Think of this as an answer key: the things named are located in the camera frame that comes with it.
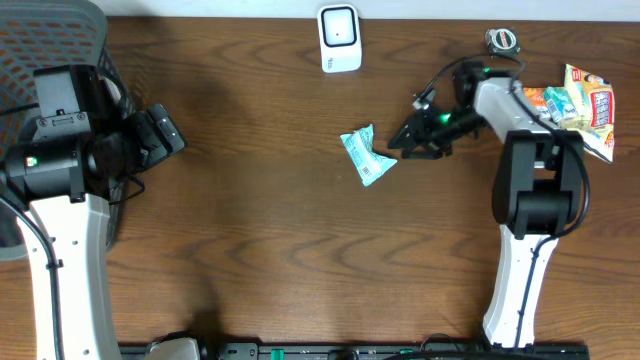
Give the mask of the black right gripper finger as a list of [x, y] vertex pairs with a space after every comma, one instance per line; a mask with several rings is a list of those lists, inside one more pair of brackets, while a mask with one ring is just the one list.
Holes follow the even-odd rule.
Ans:
[[389, 149], [413, 150], [425, 140], [424, 117], [414, 113], [407, 117], [398, 132], [389, 140]]
[[443, 157], [443, 151], [440, 148], [432, 149], [430, 146], [409, 146], [402, 150], [401, 157], [403, 159], [438, 160]]

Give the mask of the teal snack packet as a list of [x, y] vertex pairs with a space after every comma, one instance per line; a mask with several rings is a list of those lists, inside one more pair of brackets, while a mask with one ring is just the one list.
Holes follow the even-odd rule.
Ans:
[[348, 134], [341, 134], [340, 140], [365, 187], [370, 186], [397, 163], [396, 159], [374, 151], [373, 124]]

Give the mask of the orange small snack packet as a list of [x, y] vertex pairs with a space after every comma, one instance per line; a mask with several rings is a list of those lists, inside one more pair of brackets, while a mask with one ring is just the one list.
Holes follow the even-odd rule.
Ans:
[[539, 113], [541, 120], [550, 120], [551, 114], [544, 99], [545, 88], [525, 87], [524, 94]]

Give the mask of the small teal tissue pack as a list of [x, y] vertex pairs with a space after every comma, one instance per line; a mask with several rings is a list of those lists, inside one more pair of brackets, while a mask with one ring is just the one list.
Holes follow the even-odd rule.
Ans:
[[543, 98], [555, 123], [572, 120], [578, 116], [578, 111], [564, 87], [547, 87], [543, 92]]

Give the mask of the large white snack bag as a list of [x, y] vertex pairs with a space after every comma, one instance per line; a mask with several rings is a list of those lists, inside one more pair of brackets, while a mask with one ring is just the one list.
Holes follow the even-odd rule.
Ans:
[[587, 152], [612, 164], [616, 105], [611, 83], [598, 75], [566, 64], [564, 88], [577, 115], [562, 120], [561, 127], [578, 131]]

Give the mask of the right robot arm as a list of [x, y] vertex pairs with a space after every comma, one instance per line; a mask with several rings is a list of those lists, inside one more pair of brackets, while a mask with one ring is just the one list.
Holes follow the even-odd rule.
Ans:
[[434, 88], [427, 87], [388, 146], [404, 159], [438, 160], [451, 155], [455, 140], [483, 127], [499, 138], [503, 149], [491, 207], [501, 250], [482, 333], [491, 347], [524, 350], [534, 344], [535, 313], [551, 255], [588, 205], [583, 140], [575, 131], [543, 122], [527, 104], [514, 71], [463, 61], [453, 80], [456, 107], [440, 109]]

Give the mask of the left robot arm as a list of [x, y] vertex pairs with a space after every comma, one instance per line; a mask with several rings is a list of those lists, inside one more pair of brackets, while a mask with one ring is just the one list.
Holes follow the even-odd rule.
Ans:
[[111, 188], [182, 151], [155, 104], [124, 114], [126, 91], [91, 65], [34, 73], [40, 116], [1, 163], [1, 203], [27, 248], [39, 359], [119, 359], [107, 275]]

